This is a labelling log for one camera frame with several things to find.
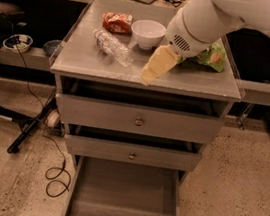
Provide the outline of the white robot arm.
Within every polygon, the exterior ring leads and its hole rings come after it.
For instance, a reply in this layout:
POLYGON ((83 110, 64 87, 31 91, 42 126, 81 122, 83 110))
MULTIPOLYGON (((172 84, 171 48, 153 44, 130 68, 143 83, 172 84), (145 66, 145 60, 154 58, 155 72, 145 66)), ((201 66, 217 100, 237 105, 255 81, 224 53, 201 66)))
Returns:
POLYGON ((189 0, 167 26, 168 44, 153 52, 140 78, 151 84, 186 58, 244 27, 270 38, 270 0, 189 0))

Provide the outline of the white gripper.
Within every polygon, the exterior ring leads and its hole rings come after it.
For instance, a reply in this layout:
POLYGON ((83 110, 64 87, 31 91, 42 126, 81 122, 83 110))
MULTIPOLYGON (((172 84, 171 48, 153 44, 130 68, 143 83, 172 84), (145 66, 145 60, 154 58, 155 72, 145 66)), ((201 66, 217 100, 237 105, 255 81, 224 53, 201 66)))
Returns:
POLYGON ((161 45, 153 52, 141 71, 142 81, 148 86, 181 62, 181 56, 190 58, 207 49, 221 37, 222 23, 217 14, 178 10, 167 26, 171 46, 161 45))

